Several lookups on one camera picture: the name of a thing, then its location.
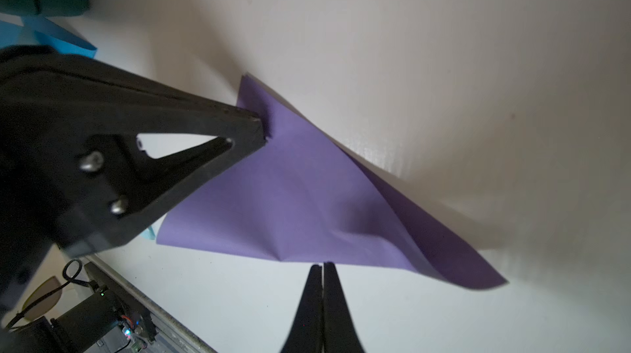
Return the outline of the purple square paper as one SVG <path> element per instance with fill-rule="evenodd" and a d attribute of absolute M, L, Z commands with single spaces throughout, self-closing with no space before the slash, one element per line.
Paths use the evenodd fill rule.
<path fill-rule="evenodd" d="M 505 284 L 470 244 L 250 76 L 238 106 L 261 117 L 266 145 L 173 208 L 159 244 L 403 269 L 472 290 Z"/>

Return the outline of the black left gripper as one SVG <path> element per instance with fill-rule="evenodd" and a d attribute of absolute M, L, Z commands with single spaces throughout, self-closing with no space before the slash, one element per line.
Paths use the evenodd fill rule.
<path fill-rule="evenodd" d="M 51 47 L 4 48 L 1 312 L 52 244 L 124 246 L 265 142 L 255 113 Z"/>

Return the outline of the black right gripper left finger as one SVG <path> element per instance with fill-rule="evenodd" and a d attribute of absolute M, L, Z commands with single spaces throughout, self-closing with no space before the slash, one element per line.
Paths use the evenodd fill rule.
<path fill-rule="evenodd" d="M 282 353 L 323 351 L 323 270 L 312 265 Z"/>

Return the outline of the light blue square paper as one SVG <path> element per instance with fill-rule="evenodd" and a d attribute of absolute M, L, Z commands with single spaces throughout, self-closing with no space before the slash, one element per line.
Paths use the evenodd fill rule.
<path fill-rule="evenodd" d="M 156 234 L 154 233 L 154 229 L 152 226 L 145 229 L 143 233 L 141 233 L 141 236 L 150 241 L 154 241 L 156 239 Z"/>

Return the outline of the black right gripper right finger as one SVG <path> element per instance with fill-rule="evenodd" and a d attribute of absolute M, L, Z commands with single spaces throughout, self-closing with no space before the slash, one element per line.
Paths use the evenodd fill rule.
<path fill-rule="evenodd" d="M 364 352 L 333 263 L 324 264 L 323 321 L 324 352 Z"/>

